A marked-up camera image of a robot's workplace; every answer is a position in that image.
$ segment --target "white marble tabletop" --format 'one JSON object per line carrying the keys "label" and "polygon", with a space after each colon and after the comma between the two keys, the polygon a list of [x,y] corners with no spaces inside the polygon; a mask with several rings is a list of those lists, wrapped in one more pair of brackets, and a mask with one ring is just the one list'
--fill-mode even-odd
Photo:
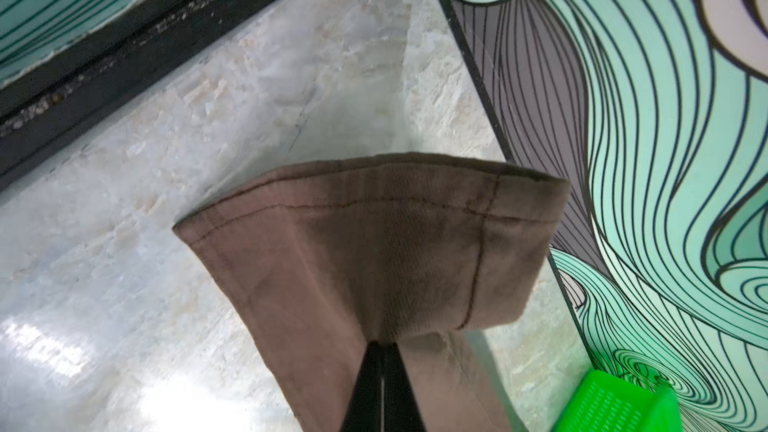
{"label": "white marble tabletop", "polygon": [[[0,195],[0,430],[298,430],[170,227],[275,166],[408,150],[503,160],[437,0],[278,0],[213,44]],[[548,267],[485,337],[547,430],[589,367]]]}

